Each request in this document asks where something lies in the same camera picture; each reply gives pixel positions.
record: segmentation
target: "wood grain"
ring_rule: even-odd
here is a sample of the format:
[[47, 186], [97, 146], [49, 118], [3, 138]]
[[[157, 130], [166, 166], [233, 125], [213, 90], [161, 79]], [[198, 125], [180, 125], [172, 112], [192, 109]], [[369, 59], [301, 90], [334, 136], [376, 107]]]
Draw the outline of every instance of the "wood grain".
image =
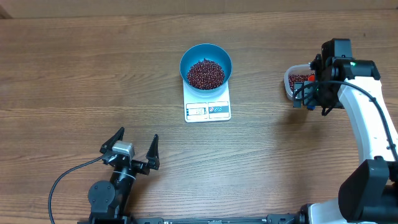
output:
[[[283, 74], [350, 38], [356, 58], [375, 61], [398, 125], [397, 30], [396, 10], [1, 20], [0, 222], [48, 223], [54, 180], [120, 126], [137, 159], [160, 136], [160, 169], [129, 199], [136, 217], [263, 216], [336, 197], [358, 165], [346, 112], [293, 109]], [[178, 64], [204, 42], [232, 57], [232, 120], [187, 124]], [[66, 176], [57, 223], [88, 218], [88, 189], [111, 171]]]
[[395, 9], [398, 0], [0, 0], [13, 18]]

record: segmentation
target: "digital kitchen scale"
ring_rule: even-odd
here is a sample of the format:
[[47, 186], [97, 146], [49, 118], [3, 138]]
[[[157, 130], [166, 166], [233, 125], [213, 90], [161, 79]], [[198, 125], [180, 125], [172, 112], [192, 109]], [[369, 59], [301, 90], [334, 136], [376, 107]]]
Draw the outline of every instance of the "digital kitchen scale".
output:
[[228, 82], [213, 93], [199, 93], [183, 81], [184, 117], [188, 123], [231, 119]]
[[[204, 59], [216, 62], [223, 69], [225, 78], [221, 86], [211, 90], [200, 90], [189, 85], [188, 72], [194, 64]], [[214, 44], [199, 44], [191, 47], [181, 58], [180, 74], [183, 79], [186, 122], [229, 121], [231, 119], [228, 80], [232, 74], [232, 60], [224, 49]]]

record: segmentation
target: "red component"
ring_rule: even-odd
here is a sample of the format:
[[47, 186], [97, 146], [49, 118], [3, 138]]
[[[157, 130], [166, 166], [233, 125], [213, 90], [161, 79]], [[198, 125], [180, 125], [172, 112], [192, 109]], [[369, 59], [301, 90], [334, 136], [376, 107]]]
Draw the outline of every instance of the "red component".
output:
[[311, 75], [311, 76], [308, 78], [308, 80], [309, 80], [310, 82], [315, 82], [315, 75]]

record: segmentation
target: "white scale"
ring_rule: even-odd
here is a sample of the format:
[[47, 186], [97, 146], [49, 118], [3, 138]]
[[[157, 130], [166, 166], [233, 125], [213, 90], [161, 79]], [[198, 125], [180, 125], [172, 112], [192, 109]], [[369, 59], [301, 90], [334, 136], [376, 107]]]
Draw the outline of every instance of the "white scale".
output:
[[183, 82], [184, 117], [188, 123], [229, 121], [231, 102], [228, 82], [214, 93], [199, 93]]

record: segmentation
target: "blue bowl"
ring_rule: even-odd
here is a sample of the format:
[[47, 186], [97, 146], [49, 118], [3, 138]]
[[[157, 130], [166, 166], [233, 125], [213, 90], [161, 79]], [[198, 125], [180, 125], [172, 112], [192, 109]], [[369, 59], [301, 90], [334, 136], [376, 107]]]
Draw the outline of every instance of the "blue bowl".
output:
[[[200, 90], [189, 85], [187, 74], [191, 67], [198, 63], [199, 61], [203, 61], [204, 59], [212, 60], [218, 63], [221, 68], [223, 68], [225, 78], [224, 82], [221, 86], [214, 88], [212, 90]], [[199, 93], [214, 93], [222, 88], [225, 83], [229, 80], [232, 74], [232, 60], [229, 57], [228, 53], [222, 49], [221, 47], [214, 44], [199, 44], [193, 46], [191, 49], [187, 50], [185, 54], [181, 58], [180, 62], [180, 74], [182, 79], [188, 86], [192, 87], [193, 90]]]

